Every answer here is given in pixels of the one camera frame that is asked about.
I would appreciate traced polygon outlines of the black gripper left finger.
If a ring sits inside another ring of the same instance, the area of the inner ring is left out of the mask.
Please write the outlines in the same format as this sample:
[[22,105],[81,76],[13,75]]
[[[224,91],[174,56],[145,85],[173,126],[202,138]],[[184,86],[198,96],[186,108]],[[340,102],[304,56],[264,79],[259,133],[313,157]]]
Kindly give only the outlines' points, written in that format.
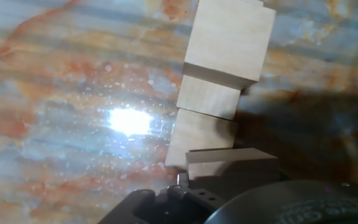
[[189,188],[188,174],[178,174],[177,184],[156,194],[135,190],[98,224],[200,224],[227,201],[205,190]]

